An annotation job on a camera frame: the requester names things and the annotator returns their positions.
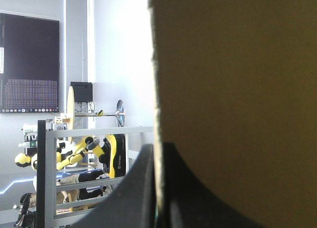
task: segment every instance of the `wall-mounted monitor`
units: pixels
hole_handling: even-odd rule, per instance
[[[59,22],[0,14],[0,113],[58,112]]]

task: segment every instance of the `brown surface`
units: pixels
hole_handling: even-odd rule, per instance
[[[162,140],[267,227],[317,227],[317,0],[152,0]]]

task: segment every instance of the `gray metal bar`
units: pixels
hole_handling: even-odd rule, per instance
[[[56,191],[71,191],[74,189],[81,189],[86,187],[97,187],[97,186],[105,186],[109,184],[117,184],[123,180],[123,177],[113,178],[113,179],[102,179],[88,182],[79,182],[79,183],[70,183],[65,185],[56,186]]]
[[[45,228],[52,228],[53,216],[56,211],[56,139],[46,140],[45,163]]]
[[[125,174],[128,173],[130,169],[129,165],[129,134],[125,134]]]
[[[56,205],[56,209],[65,209],[65,208],[78,207],[78,206],[87,205],[87,204],[94,204],[94,203],[104,201],[105,198],[106,198],[106,196],[89,198],[89,199],[79,200],[79,201],[74,201],[74,202],[61,203],[61,204]]]
[[[77,211],[72,213],[59,214],[54,216],[54,220],[52,221],[52,227],[60,227],[65,225],[74,224],[87,214],[89,214],[92,209]]]
[[[116,116],[115,113],[103,113],[98,116],[96,113],[75,113],[75,117],[111,117]]]
[[[109,134],[128,134],[128,133],[151,133],[153,127],[123,127],[123,128],[104,128],[104,129],[75,129],[65,131],[46,132],[47,138],[59,137],[82,137],[86,135],[109,135]]]

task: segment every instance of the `metal pole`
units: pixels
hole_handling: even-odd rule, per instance
[[[46,122],[38,120],[38,167],[36,184],[36,227],[45,227]]]
[[[75,117],[109,117],[116,115],[124,115],[124,113],[103,113],[101,116],[98,116],[96,113],[75,113]]]

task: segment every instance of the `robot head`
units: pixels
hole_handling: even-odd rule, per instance
[[[24,168],[31,165],[31,157],[24,153],[20,153],[15,157],[14,162],[17,166]]]
[[[36,207],[36,193],[23,194],[20,199],[20,204],[28,208]]]

